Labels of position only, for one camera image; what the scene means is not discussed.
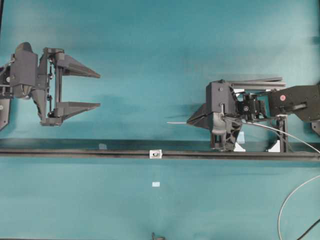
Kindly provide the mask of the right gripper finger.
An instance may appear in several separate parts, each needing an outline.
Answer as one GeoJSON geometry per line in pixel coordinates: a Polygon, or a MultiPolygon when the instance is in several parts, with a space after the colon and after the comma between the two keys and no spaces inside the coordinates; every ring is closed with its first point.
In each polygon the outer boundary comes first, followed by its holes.
{"type": "Polygon", "coordinates": [[[209,103],[204,103],[193,113],[187,120],[187,124],[194,127],[212,130],[213,128],[213,111],[209,103]]]}

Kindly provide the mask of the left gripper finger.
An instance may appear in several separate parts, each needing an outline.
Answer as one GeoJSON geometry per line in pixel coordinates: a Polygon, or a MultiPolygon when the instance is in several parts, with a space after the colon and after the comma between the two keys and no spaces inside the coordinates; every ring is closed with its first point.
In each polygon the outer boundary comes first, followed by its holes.
{"type": "Polygon", "coordinates": [[[58,102],[55,108],[55,117],[61,117],[62,119],[68,119],[77,114],[93,110],[99,107],[100,103],[88,103],[88,102],[58,102]]]}
{"type": "Polygon", "coordinates": [[[80,76],[88,78],[101,77],[100,74],[65,53],[56,54],[56,66],[62,68],[63,76],[80,76]]]}

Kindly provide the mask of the left gripper dark grey body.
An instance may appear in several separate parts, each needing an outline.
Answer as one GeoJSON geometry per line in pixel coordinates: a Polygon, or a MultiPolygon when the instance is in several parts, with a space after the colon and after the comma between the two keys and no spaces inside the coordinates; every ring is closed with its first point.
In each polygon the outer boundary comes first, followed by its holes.
{"type": "Polygon", "coordinates": [[[41,58],[33,52],[29,42],[17,46],[11,56],[10,87],[13,96],[21,99],[32,99],[37,107],[40,124],[43,126],[60,126],[63,119],[58,115],[58,103],[62,99],[63,68],[58,66],[58,60],[65,58],[65,51],[61,48],[44,48],[41,58]],[[54,108],[49,94],[50,80],[55,78],[54,108]]]}

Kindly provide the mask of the right gripper dark grey body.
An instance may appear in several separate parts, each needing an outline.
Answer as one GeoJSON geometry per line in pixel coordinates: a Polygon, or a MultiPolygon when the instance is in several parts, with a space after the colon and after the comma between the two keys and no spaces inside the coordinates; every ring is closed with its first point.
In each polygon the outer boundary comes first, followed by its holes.
{"type": "Polygon", "coordinates": [[[210,131],[210,147],[234,151],[242,124],[236,122],[236,96],[231,85],[221,79],[206,86],[206,115],[210,131]]]}

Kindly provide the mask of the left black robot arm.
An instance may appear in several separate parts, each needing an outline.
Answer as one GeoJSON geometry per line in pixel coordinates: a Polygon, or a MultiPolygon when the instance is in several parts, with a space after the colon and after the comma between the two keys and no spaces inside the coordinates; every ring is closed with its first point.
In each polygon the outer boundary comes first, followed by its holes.
{"type": "Polygon", "coordinates": [[[0,127],[9,124],[13,98],[33,100],[43,126],[60,126],[66,119],[93,110],[98,103],[62,101],[63,76],[100,78],[62,48],[43,49],[39,57],[29,42],[17,46],[8,63],[0,68],[0,127]]]}

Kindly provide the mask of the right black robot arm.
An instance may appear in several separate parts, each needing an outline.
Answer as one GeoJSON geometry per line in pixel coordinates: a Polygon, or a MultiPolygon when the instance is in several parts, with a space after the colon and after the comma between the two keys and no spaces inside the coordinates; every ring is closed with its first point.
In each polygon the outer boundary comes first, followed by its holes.
{"type": "Polygon", "coordinates": [[[295,114],[320,132],[320,86],[286,87],[280,77],[245,81],[217,80],[205,89],[205,103],[187,120],[208,129],[210,147],[234,151],[243,123],[276,122],[281,152],[287,151],[287,115],[295,114]]]}

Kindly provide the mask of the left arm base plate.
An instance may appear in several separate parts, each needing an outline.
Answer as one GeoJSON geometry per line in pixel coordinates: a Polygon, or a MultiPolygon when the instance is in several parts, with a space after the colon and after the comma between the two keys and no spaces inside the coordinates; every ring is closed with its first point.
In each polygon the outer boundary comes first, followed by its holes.
{"type": "Polygon", "coordinates": [[[0,100],[0,130],[2,131],[8,124],[10,119],[11,99],[0,100]]]}

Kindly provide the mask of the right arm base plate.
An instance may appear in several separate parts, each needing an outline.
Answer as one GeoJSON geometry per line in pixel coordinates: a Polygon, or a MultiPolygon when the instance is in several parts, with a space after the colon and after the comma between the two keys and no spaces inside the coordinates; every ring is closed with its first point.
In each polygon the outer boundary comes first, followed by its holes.
{"type": "Polygon", "coordinates": [[[303,122],[303,132],[307,135],[317,134],[320,135],[320,121],[304,121],[303,122]]]}

